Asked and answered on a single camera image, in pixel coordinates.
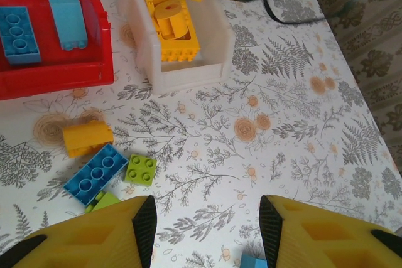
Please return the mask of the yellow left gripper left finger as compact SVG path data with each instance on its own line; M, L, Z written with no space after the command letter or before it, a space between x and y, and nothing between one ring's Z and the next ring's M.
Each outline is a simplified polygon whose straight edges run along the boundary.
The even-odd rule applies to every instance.
M138 196L35 232L45 240L18 268L151 268L153 196Z

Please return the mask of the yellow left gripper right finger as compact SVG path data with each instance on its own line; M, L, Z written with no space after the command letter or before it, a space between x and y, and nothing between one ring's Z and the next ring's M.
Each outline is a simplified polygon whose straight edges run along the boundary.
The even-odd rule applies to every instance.
M260 199L268 268L402 268L402 237L387 228L282 196Z

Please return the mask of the yellow round lego piece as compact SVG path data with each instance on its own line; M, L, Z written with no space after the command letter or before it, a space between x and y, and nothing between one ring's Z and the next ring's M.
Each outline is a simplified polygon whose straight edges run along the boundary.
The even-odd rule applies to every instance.
M166 0L155 7L154 17L165 40L177 40L188 33L184 9L179 0Z

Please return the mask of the blue lego brick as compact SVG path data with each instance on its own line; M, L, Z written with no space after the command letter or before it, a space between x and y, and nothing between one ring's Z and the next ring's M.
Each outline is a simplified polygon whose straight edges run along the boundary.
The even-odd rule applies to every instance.
M239 268L268 268L268 263L265 259L242 254Z
M80 0L48 0L61 49L87 47L88 38Z
M0 40L10 65L41 62L40 50L26 6L0 6Z
M83 206L88 206L127 165L127 157L111 144L106 144L64 184L63 188Z

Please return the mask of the green lego brick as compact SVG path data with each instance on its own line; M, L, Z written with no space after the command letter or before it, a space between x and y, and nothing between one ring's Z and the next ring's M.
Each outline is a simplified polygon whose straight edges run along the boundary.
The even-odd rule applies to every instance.
M132 154L129 158L124 181L143 186L151 186L155 177L157 162L155 159Z
M91 203L86 207L85 212L90 213L94 210L99 210L101 208L105 208L107 206L111 206L113 204L119 203L120 199L118 199L115 195L110 192L100 191L97 196L92 200Z

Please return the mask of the white plastic bin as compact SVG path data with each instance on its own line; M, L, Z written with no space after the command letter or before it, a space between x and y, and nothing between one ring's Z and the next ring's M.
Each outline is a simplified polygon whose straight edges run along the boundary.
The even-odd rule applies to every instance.
M158 39L145 0L118 0L119 14L130 26L136 44L136 65L145 71L155 95L193 88L229 78L235 34L219 0L187 0L200 43L191 62L163 62Z

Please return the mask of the red plastic bin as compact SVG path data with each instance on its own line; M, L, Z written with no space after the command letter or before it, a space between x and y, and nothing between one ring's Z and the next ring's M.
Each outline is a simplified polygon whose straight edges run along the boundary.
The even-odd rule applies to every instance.
M88 44L61 49L48 0L0 0L0 6L26 6L41 62L10 65L0 40L0 100L110 84L114 80L111 26L101 0L80 0Z

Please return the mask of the yellow hollow frame lego brick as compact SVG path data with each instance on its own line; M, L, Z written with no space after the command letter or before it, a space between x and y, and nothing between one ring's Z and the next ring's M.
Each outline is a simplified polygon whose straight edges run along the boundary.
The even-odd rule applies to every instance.
M186 0L179 0L188 25L188 33L181 39L177 40L165 40L162 38L158 25L154 17L155 7L158 3L166 0L145 0L146 6L149 11L149 15L153 22L156 34L161 43L161 61L174 62L174 61L193 61L198 52L200 51L200 44L198 42L195 27L188 10Z

